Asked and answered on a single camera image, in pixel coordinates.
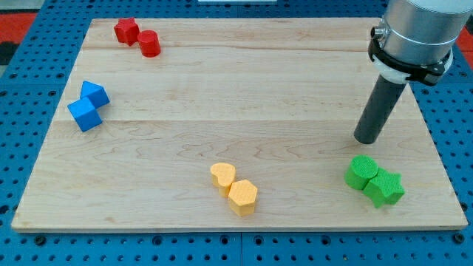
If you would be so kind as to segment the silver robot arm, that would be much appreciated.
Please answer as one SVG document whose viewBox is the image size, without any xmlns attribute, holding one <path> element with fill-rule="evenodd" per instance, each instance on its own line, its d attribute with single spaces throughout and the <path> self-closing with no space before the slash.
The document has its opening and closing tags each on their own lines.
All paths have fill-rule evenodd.
<svg viewBox="0 0 473 266">
<path fill-rule="evenodd" d="M 370 60 L 385 81 L 434 86 L 452 65 L 452 46 L 471 14 L 472 0 L 390 0 L 371 29 Z"/>
</svg>

